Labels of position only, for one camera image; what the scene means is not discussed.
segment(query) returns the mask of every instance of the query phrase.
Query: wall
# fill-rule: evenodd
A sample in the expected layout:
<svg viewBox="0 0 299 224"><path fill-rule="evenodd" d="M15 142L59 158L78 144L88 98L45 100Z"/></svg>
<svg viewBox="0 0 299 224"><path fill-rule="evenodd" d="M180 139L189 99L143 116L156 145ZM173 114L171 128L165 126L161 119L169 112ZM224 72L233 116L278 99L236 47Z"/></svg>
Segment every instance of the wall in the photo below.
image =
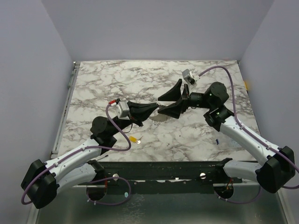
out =
<svg viewBox="0 0 299 224"><path fill-rule="evenodd" d="M241 59L273 0L42 0L74 61Z"/></svg>
<svg viewBox="0 0 299 224"><path fill-rule="evenodd" d="M240 62L261 135L289 146L299 164L299 1L275 0ZM298 174L288 183L299 184ZM299 190L288 191L299 222Z"/></svg>
<svg viewBox="0 0 299 224"><path fill-rule="evenodd" d="M22 224L20 185L50 158L73 64L40 0L2 1L0 27L0 222Z"/></svg>

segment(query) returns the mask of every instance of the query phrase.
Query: purple cable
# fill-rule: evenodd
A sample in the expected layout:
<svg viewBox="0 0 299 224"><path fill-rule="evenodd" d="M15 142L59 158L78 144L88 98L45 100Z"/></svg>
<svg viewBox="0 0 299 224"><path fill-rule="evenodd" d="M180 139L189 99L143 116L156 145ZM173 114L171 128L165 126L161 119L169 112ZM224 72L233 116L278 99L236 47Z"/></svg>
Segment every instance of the purple cable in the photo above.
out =
<svg viewBox="0 0 299 224"><path fill-rule="evenodd" d="M128 197L125 200L123 200L121 202L117 202L117 203L105 203L105 202L93 201L93 200L90 199L89 194L87 192L86 196L88 198L88 201L91 201L91 202L96 203L96 204L110 205L110 206L120 205L120 204L123 204L123 203L127 202L130 199L130 197L131 197L131 186L130 186L129 181L127 181L126 179L124 179L122 177L107 177L107 178L104 178L104 179L101 179L101 180L98 180L98 181L90 181L89 183L98 183L98 182L101 182L101 181L112 180L112 179L123 180L128 185L128 187L129 187L129 193L128 193Z"/></svg>
<svg viewBox="0 0 299 224"><path fill-rule="evenodd" d="M225 202L229 202L229 203L233 203L233 204L249 204L249 203L252 203L254 201L256 201L262 194L262 188L260 187L259 190L258 190L258 194L257 196L255 196L253 199L247 201L247 202L238 202L238 201L232 201L232 200L229 200L229 199L225 199L223 197L220 197L216 192L215 194L217 195L217 197L220 199L220 200L223 200Z"/></svg>
<svg viewBox="0 0 299 224"><path fill-rule="evenodd" d="M117 126L117 124L112 120L112 118L110 117L109 113L108 113L108 109L111 105L108 104L106 107L106 115L108 120L111 122L111 124L113 124L113 126L125 137L125 139L128 141L128 148L126 149L119 149L119 148L110 148L110 147L105 147L105 146L87 146L85 147L85 149L90 149L90 148L103 148L103 149L108 149L108 150L113 150L113 151L119 151L119 152L124 152L124 151L128 151L131 148L131 142L129 140L129 138L127 137L127 135ZM71 154L67 155L66 157L62 158L61 160L57 161L58 164L62 163L63 161L67 160L68 158L72 157L73 155L79 153L83 151L83 148L76 150L75 152L72 152ZM44 175L46 172L48 172L49 170L51 170L52 168L55 167L55 164L53 164L52 166L46 168L44 171L42 171L39 175L37 175L26 187L26 189L24 190L24 193L21 197L21 203L26 205L26 204L30 204L32 203L32 201L28 201L25 202L25 196L28 193L29 189L32 187L32 185L38 180L38 178L40 178L42 175Z"/></svg>
<svg viewBox="0 0 299 224"><path fill-rule="evenodd" d="M216 68L220 68L220 69L224 69L226 71L226 73L228 74L228 78L229 78L229 81L230 81L230 85L232 87L232 96L233 96L233 108L234 108L234 114L235 114L235 120L237 122L237 124L242 127L242 124L240 123L238 117L237 117L237 110L236 110L236 107L235 107L235 91L234 91L234 84L233 84L233 79L228 71L228 69L224 66L221 66L221 65L216 65L216 66L213 66L211 68L208 68L206 70L204 70L202 73L199 74L199 77L201 77L202 75L204 75L205 73L207 73L208 71L212 70L212 69L216 69ZM263 146L265 146L266 148L268 148L269 150L271 150L272 152L278 154L279 156L281 156L283 159L285 159L288 163L290 163L290 165L292 167L294 167L294 169L299 173L299 168L289 159L287 158L285 155L283 155L281 152L273 149L272 147L269 147L266 143L264 143L263 141L261 141L259 138L257 138L254 134L252 134L250 131L248 131L245 127L243 127L243 130L248 134L250 135L254 140L256 140L257 142L259 142L260 144L262 144ZM287 187L287 186L283 186L282 188L285 188L285 189L298 189L299 188L299 185L297 186L294 186L294 187Z"/></svg>

